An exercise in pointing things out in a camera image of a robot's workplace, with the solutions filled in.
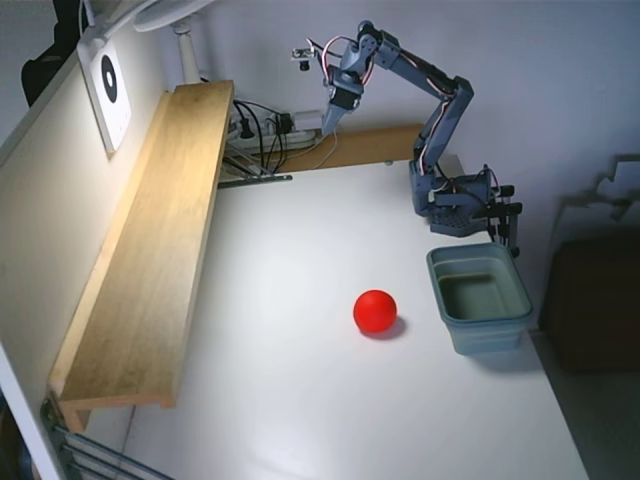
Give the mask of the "blue-grey gripper body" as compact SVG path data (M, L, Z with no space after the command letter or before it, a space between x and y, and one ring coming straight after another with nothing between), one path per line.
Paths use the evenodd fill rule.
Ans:
M328 42L347 42L338 66L328 66L329 110L355 110L364 93L364 86L371 75L374 56L374 38L333 37Z

